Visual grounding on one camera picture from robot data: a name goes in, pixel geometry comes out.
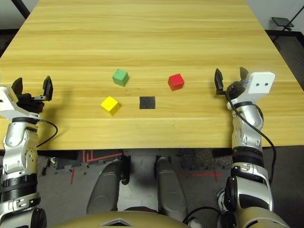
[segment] wood grain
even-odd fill
[[[41,0],[0,59],[0,76],[2,85],[23,77],[33,95],[51,76],[42,116],[59,135],[43,149],[230,147],[231,112],[215,96],[214,72],[228,86],[240,66],[276,74],[258,102],[263,132],[275,145],[303,144],[303,91],[242,0]],[[129,73],[126,87],[112,82],[118,68]],[[185,85],[172,92],[177,73]],[[121,104],[113,117],[100,107],[108,96]],[[140,110],[139,96],[155,96],[156,109]],[[8,123],[0,119],[1,137]],[[52,129],[39,123],[38,134]]]

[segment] floor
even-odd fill
[[[0,35],[0,56],[12,37]],[[304,89],[303,47],[293,37],[280,37],[277,43],[282,57]],[[214,158],[210,149],[182,152],[179,149],[137,149],[126,150],[125,154],[132,156],[132,174],[130,183],[120,186],[119,210],[132,206],[157,209],[157,186],[153,174],[156,155],[171,156],[172,165],[179,174],[189,211],[200,206],[217,207],[216,193],[225,187],[230,173],[231,156]],[[264,158],[269,170],[272,159],[272,151],[269,148],[264,149]],[[274,211],[292,228],[300,228],[304,224],[303,161],[304,146],[277,148],[272,184]],[[46,162],[47,158],[40,157],[39,174]],[[40,207],[47,213],[49,226],[86,214],[91,191],[99,173],[106,165],[107,163],[98,162],[88,166],[83,164],[74,168],[66,166],[64,169],[56,169],[56,166],[51,164],[46,175],[38,177]],[[213,211],[197,212],[195,216],[204,227],[217,227],[217,216]]]

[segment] white sneaker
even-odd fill
[[[198,221],[195,217],[191,217],[189,219],[188,226],[191,228],[203,228],[200,221]]]

